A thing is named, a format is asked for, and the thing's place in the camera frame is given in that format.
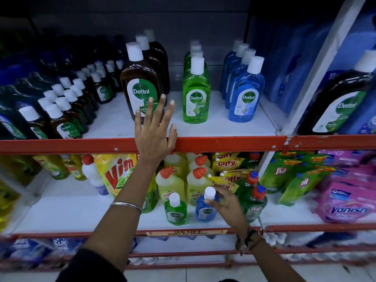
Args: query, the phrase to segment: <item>hand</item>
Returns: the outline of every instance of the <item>hand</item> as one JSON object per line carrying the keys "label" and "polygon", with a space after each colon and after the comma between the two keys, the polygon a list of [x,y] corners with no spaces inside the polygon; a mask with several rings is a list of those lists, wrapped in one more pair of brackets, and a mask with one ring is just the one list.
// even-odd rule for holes
{"label": "hand", "polygon": [[155,164],[156,166],[174,149],[177,131],[176,124],[172,124],[167,141],[167,128],[170,124],[175,102],[170,101],[161,123],[163,108],[166,102],[166,95],[162,94],[157,108],[152,116],[154,99],[149,98],[144,118],[144,126],[141,126],[141,112],[138,108],[135,117],[135,141],[140,154],[140,160]]}
{"label": "hand", "polygon": [[214,189],[223,196],[225,204],[222,205],[210,199],[205,199],[204,203],[214,207],[224,221],[244,240],[251,226],[244,216],[238,197],[224,187],[215,186]]}

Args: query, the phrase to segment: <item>black sleeve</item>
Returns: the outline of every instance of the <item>black sleeve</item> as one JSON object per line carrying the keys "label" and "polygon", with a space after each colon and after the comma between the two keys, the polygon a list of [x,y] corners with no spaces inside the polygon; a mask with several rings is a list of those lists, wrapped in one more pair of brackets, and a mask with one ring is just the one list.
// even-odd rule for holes
{"label": "black sleeve", "polygon": [[56,282],[73,281],[126,282],[124,274],[99,254],[79,249],[68,267],[62,270]]}

